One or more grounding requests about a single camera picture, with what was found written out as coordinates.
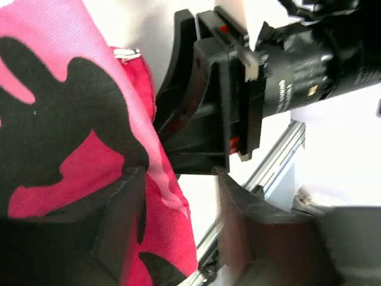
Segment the white background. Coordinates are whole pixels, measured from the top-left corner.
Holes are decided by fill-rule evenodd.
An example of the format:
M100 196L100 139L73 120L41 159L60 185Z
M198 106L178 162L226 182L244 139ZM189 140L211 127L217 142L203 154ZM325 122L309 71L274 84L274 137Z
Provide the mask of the white background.
M160 87L171 55L173 14L189 8L210 10L209 0L84 0L98 29L111 46L139 48ZM282 26L289 19L276 0L216 0L246 25L251 40L263 20ZM319 200L332 204L381 204L381 119L375 116L380 86L294 111L307 122L304 186ZM253 160L231 157L231 175L244 183L284 131L290 114L264 119L261 148ZM198 243L218 214L217 192L211 176L182 176L180 186L189 200Z

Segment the black cylinder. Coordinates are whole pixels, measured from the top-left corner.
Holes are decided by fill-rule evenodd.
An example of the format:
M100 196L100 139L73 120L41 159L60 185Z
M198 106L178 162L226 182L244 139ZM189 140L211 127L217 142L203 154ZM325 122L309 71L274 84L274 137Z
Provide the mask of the black cylinder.
M278 29L286 34L283 44L259 44L269 74L263 116L379 83L375 12L365 9L309 26L291 24Z

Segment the cloth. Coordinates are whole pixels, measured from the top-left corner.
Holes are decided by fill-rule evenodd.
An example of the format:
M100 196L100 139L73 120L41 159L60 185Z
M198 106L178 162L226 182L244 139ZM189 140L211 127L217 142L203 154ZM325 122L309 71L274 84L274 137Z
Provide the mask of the cloth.
M116 60L81 0L0 0L0 215L44 216L145 166L146 215L120 285L178 285L197 268L154 116L146 62Z

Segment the pink and black fabric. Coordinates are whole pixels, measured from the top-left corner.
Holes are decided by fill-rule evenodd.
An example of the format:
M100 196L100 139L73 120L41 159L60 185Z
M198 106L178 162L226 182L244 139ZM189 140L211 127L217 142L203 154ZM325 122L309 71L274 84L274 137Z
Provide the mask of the pink and black fabric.
M197 268L188 202L152 126L142 57L114 58L81 0L0 8L0 215L44 216L146 168L133 266L120 285L178 285Z

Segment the garment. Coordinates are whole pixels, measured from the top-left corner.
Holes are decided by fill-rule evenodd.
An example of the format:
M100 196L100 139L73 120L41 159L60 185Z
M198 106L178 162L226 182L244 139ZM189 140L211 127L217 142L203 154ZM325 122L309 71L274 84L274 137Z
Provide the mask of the garment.
M81 0L0 1L0 215L44 216L145 166L146 216L120 285L177 285L197 267L151 79L142 57L115 59Z

